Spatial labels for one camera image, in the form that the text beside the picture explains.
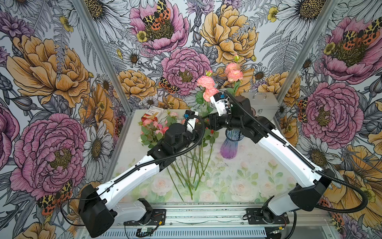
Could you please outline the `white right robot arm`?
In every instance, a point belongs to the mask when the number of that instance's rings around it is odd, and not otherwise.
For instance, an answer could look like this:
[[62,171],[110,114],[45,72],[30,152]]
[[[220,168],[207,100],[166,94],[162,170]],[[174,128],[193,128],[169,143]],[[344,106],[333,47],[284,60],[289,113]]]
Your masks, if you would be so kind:
[[329,187],[331,180],[318,172],[321,167],[304,156],[298,156],[296,148],[288,143],[282,133],[266,117],[253,115],[249,99],[227,98],[217,93],[210,98],[217,112],[209,115],[212,130],[238,129],[241,134],[267,150],[296,180],[289,192],[271,197],[262,208],[264,216],[280,216],[288,211],[312,211]]

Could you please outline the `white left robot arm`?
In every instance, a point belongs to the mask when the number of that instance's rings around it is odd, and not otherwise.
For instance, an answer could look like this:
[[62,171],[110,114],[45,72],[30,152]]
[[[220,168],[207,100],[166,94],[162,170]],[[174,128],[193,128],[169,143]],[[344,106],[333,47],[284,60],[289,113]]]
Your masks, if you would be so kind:
[[116,209],[120,200],[146,179],[163,171],[177,157],[203,143],[206,125],[175,123],[164,137],[134,166],[112,180],[85,187],[79,197],[78,213],[91,238],[105,233],[124,214]]

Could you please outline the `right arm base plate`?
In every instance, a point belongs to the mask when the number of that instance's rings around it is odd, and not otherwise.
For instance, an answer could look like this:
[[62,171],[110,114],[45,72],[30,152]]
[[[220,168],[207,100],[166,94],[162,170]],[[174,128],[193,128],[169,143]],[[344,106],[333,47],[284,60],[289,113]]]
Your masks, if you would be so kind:
[[269,208],[269,202],[274,198],[270,197],[261,208],[247,208],[242,219],[248,221],[250,225],[287,225],[289,219],[287,213],[280,216],[274,214]]

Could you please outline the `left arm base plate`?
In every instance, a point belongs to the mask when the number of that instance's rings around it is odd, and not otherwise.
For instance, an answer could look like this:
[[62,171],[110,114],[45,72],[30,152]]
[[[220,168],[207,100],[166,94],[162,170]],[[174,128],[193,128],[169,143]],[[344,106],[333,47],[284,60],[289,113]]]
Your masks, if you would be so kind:
[[129,209],[128,218],[124,226],[163,226],[166,220],[166,209],[155,209],[143,198],[134,203],[135,208]]

